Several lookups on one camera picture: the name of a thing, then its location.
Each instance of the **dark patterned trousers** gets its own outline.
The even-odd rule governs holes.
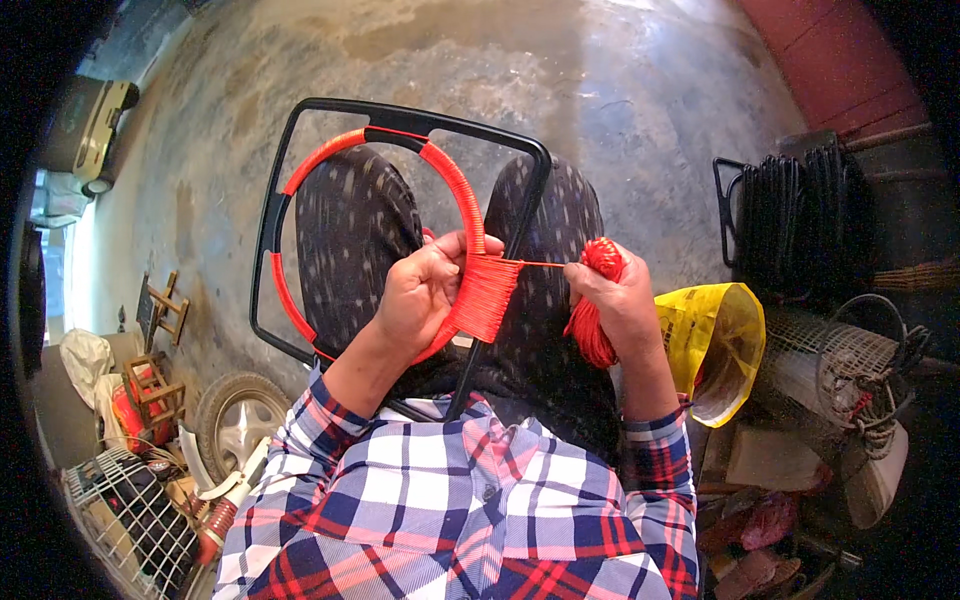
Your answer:
[[[484,221],[488,234],[510,239],[532,165],[533,159],[523,156],[500,172]],[[422,247],[417,205],[393,164],[357,146],[307,176],[297,193],[296,217],[304,316],[319,339],[342,351],[376,312],[390,267]],[[603,221],[593,187],[566,160],[554,157],[519,256],[576,261],[586,241],[600,235]],[[473,389],[505,424],[536,417],[564,441],[616,467],[619,417],[613,384],[607,371],[588,364],[576,342],[563,336],[569,316],[562,270],[523,268]],[[463,366],[448,345],[408,369],[390,397],[452,392]]]

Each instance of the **left hand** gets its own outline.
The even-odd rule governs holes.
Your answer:
[[[503,242],[486,237],[486,252],[503,253]],[[372,324],[383,340],[413,360],[433,342],[457,299],[467,266],[467,237],[462,230],[443,235],[398,260],[387,274],[383,300]]]

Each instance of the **wooden stool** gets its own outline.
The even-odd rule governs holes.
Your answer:
[[[154,347],[154,334],[160,327],[171,336],[174,346],[180,344],[180,335],[183,332],[183,320],[186,319],[186,310],[190,307],[190,300],[184,298],[177,305],[173,302],[174,284],[177,282],[177,272],[171,271],[167,277],[167,287],[163,292],[151,287],[148,283],[149,274],[143,274],[143,283],[140,285],[140,299],[137,301],[136,320],[143,331],[144,349],[147,352]],[[177,315],[175,323],[164,321],[167,311]]]
[[[165,420],[179,419],[186,412],[186,407],[183,406],[183,392],[186,386],[182,383],[173,385],[167,383],[156,364],[160,358],[160,354],[146,354],[133,358],[123,365],[125,378],[130,384],[131,398],[140,410],[143,428],[148,431],[152,431]],[[141,365],[150,367],[149,375],[141,377],[136,374],[134,368]],[[158,404],[160,410],[151,410],[151,406],[157,402],[160,402]]]

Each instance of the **yellow plastic bag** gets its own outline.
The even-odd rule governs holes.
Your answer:
[[[763,306],[743,283],[683,288],[654,302],[677,391],[694,402],[694,419],[719,427],[754,387],[766,344]]]

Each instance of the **red wall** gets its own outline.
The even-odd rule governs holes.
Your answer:
[[[832,129],[856,139],[927,120],[900,57],[858,0],[740,0],[740,5],[812,130]]]

